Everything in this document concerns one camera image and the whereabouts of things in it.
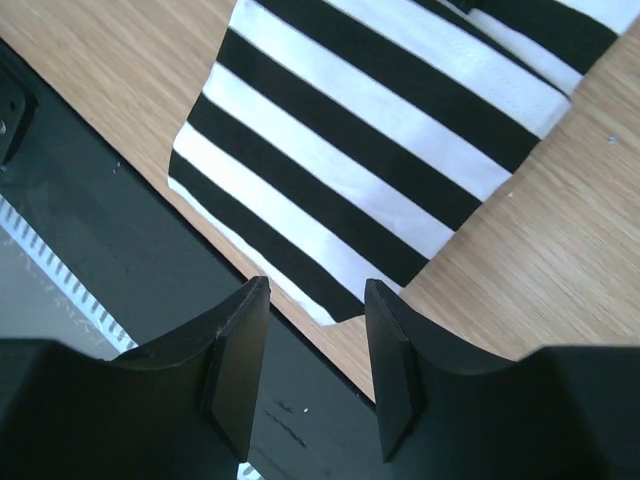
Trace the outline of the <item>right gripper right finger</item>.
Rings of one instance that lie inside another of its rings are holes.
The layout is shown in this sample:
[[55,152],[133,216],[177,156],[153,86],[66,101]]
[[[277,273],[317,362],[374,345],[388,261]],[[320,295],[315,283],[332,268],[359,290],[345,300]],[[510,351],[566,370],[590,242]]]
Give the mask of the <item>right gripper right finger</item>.
[[546,346],[512,361],[365,288],[382,458],[397,479],[635,479],[639,351]]

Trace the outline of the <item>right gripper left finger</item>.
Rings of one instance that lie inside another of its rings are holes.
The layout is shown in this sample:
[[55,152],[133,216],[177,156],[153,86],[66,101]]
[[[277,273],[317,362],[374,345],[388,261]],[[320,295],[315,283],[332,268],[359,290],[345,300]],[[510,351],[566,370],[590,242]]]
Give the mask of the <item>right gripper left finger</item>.
[[53,340],[3,340],[2,477],[235,478],[249,454],[269,308],[257,276],[110,361]]

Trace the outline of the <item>black white striped tank top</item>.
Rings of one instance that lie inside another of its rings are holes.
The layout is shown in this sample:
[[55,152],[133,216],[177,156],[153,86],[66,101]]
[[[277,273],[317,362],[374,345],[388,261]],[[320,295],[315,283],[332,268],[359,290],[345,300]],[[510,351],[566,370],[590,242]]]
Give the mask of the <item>black white striped tank top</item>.
[[635,1],[239,1],[168,181],[316,323],[405,288],[570,110]]

